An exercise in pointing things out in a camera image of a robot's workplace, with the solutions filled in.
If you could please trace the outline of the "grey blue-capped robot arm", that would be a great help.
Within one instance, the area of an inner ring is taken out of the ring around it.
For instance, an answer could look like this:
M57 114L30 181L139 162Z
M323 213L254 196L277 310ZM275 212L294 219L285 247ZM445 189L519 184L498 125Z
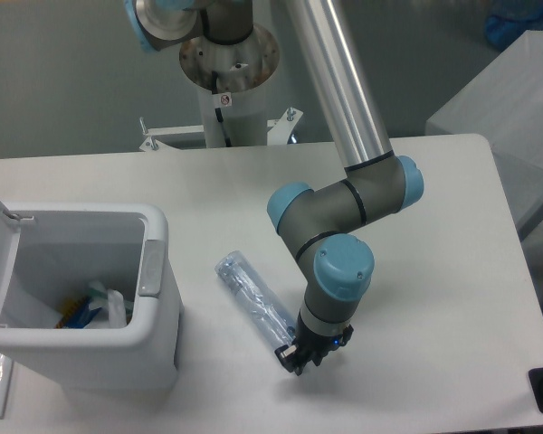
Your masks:
M200 99L209 147L262 145L267 121L261 90L279 63L273 35L253 19L250 1L127 1L140 46L179 47L179 62ZM291 183L267 213L307 281L295 336L276 356L291 373L320 364L353 334L352 316L370 284L375 260L355 231L416 203L424 179L392 148L348 40L338 1L289 1L321 109L345 177L319 190Z

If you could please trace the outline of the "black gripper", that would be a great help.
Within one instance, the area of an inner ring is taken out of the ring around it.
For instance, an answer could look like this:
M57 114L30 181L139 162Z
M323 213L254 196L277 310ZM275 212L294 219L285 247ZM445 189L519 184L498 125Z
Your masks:
M316 366L320 366L331 352L346 346L353 332L353 326L347 325L336 335L318 335L299 321L294 344L280 346L274 350L274 354L286 371L300 376L308 362L312 361Z

